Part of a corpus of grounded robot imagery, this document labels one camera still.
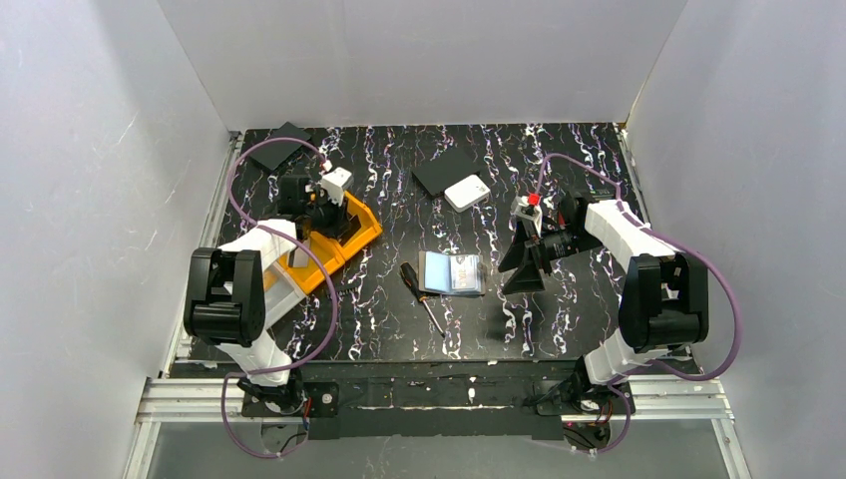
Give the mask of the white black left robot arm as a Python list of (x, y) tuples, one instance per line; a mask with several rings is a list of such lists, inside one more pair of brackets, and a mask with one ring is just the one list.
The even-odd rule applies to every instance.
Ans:
[(293, 385), (294, 361), (269, 329), (345, 261), (351, 173), (336, 168), (317, 184), (287, 179), (281, 217), (257, 221), (238, 239), (200, 247), (191, 257), (186, 332), (228, 354), (246, 389), (280, 392)]

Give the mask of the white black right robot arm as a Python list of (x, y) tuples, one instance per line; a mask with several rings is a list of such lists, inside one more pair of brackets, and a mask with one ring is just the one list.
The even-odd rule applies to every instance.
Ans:
[(703, 262), (649, 235), (631, 209), (608, 195), (565, 192), (546, 217), (536, 195), (517, 197), (512, 242), (498, 270), (503, 294), (542, 291), (555, 261), (604, 247), (626, 274), (618, 327), (583, 355), (575, 380), (584, 388), (615, 384), (632, 370), (708, 333), (707, 269)]

